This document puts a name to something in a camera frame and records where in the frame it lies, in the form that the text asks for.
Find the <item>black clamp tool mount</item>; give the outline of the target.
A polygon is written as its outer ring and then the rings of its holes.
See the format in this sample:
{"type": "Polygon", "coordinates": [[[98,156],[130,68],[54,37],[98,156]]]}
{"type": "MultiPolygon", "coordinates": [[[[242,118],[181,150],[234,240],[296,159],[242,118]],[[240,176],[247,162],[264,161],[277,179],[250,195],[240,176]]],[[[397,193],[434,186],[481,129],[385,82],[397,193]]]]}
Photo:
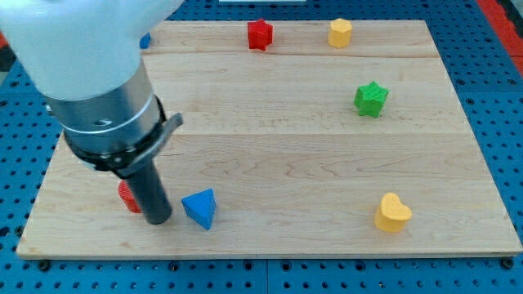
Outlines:
{"type": "Polygon", "coordinates": [[[116,127],[104,126],[99,131],[66,127],[65,141],[88,166],[127,179],[146,168],[182,124],[182,114],[166,118],[159,99],[153,97],[116,127]]]}

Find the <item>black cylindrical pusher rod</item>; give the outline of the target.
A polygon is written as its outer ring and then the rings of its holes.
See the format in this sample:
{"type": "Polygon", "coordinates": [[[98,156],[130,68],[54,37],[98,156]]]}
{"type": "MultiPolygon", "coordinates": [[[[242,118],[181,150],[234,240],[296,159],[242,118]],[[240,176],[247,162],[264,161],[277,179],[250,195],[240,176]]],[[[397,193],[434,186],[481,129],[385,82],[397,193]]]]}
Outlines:
{"type": "Polygon", "coordinates": [[[168,220],[172,207],[152,160],[127,177],[126,184],[149,224],[159,225],[168,220]]]}

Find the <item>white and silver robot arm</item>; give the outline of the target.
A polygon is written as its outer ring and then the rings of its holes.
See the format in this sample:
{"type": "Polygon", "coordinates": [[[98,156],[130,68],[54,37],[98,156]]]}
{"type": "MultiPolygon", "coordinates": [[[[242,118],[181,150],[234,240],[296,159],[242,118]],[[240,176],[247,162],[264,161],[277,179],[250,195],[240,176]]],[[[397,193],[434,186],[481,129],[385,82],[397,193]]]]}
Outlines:
{"type": "Polygon", "coordinates": [[[165,114],[140,41],[180,6],[181,0],[1,4],[1,31],[72,152],[124,180],[153,225],[172,213],[154,157],[183,118],[165,114]]]}

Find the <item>blue block behind arm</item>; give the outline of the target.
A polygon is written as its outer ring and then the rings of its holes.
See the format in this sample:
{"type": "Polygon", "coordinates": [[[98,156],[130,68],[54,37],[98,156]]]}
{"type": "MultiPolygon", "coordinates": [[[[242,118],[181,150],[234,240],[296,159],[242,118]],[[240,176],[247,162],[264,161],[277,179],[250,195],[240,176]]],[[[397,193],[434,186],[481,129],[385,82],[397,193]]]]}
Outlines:
{"type": "Polygon", "coordinates": [[[146,33],[139,42],[140,49],[148,49],[150,46],[151,36],[150,33],[146,33]]]}

